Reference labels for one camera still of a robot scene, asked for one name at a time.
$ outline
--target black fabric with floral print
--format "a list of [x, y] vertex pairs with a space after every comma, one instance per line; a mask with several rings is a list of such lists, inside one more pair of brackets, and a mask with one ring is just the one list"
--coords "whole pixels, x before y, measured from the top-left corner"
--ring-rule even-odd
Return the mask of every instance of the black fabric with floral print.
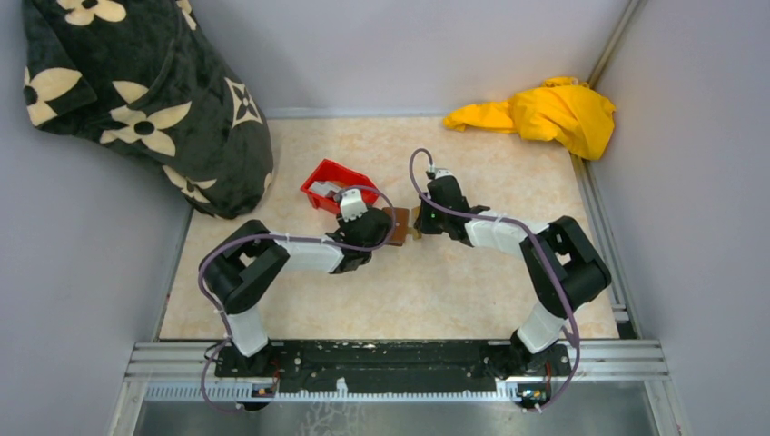
[[162, 174], [201, 212], [251, 211], [272, 179], [270, 133], [189, 0], [23, 0], [32, 124]]

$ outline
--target red plastic bin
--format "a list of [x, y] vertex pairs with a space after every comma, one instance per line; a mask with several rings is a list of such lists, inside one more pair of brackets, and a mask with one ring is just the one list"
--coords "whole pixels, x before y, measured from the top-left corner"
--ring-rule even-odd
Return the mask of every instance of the red plastic bin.
[[[324, 159], [318, 165], [318, 168], [312, 172], [311, 176], [308, 177], [300, 191], [307, 194], [308, 200], [314, 208], [318, 209], [320, 207], [324, 211], [334, 213], [335, 215], [340, 213], [340, 207], [337, 205], [337, 202], [333, 198], [325, 198], [311, 192], [313, 182], [332, 182], [341, 184], [343, 188], [358, 184], [377, 189], [377, 186], [374, 185], [369, 177], [356, 173], [350, 168], [345, 168], [339, 163]], [[361, 191], [361, 198], [363, 198], [363, 202], [366, 204], [373, 205], [380, 196], [369, 191]]]

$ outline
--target yellow rag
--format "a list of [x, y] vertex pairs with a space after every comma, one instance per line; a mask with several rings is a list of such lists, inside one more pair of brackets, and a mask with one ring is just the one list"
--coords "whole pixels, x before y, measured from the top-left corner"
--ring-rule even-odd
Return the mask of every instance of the yellow rag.
[[460, 132], [472, 126], [528, 140], [557, 140], [573, 154], [596, 160], [615, 129], [613, 112], [612, 102], [588, 84], [554, 77], [504, 102], [461, 107], [444, 118], [444, 125]]

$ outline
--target metal base plate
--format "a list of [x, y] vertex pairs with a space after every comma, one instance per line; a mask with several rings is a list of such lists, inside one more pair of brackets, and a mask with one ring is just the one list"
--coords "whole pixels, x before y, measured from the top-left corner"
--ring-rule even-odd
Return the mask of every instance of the metal base plate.
[[[221, 378], [272, 377], [278, 369], [281, 392], [336, 392], [344, 379], [349, 393], [494, 392], [496, 377], [545, 377], [506, 370], [510, 344], [491, 341], [280, 341], [248, 360], [234, 346], [217, 356]], [[543, 356], [551, 374], [570, 371], [567, 347], [549, 348]]]

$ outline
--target wooden block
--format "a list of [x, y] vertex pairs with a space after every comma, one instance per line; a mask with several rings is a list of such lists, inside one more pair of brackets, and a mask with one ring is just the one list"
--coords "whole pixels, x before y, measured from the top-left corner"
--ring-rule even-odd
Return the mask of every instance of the wooden block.
[[[389, 207], [383, 207], [382, 211], [390, 215]], [[407, 241], [407, 234], [409, 233], [409, 209], [397, 207], [393, 211], [396, 214], [396, 230], [390, 237], [388, 245], [401, 247]]]

